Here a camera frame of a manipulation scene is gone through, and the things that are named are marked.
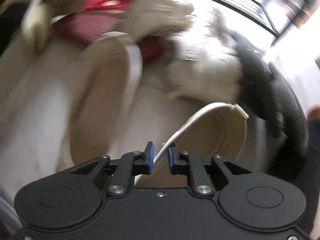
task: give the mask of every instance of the silver screw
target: silver screw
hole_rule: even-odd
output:
[[[212,188],[207,185],[201,185],[197,187],[197,191],[201,194],[208,194],[212,191]]]
[[[159,192],[156,193],[156,195],[157,195],[158,197],[164,197],[164,196],[165,196],[165,193],[162,192],[162,191],[159,191]]]
[[[124,192],[124,187],[119,186],[119,185],[114,185],[109,188],[109,191],[114,194],[120,194],[120,193]]]

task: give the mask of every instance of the screw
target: screw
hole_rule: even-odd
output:
[[[159,192],[156,193],[156,195],[157,195],[158,197],[164,197],[164,196],[165,196],[165,193],[162,192],[162,191],[159,191]]]
[[[197,187],[197,191],[201,194],[208,194],[212,191],[212,188],[207,185],[201,185]]]
[[[120,194],[120,193],[124,192],[124,187],[119,186],[119,185],[114,185],[109,188],[109,191],[114,194]]]

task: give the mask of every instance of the metal bolt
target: metal bolt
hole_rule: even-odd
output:
[[[157,195],[158,197],[164,197],[164,196],[165,196],[165,193],[162,192],[162,191],[159,191],[159,192],[156,193],[156,195]]]
[[[114,194],[120,194],[120,193],[124,192],[124,187],[122,187],[120,185],[114,185],[109,188],[109,191]]]
[[[197,187],[197,191],[201,194],[208,194],[212,191],[212,188],[207,185],[201,185]]]

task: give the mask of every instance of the circular cover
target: circular cover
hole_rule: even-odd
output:
[[[266,174],[236,176],[223,188],[219,203],[241,224],[272,229],[295,222],[304,212],[306,199],[294,185]]]
[[[68,228],[96,213],[101,193],[87,177],[58,174],[23,187],[14,206],[24,225],[43,229]]]

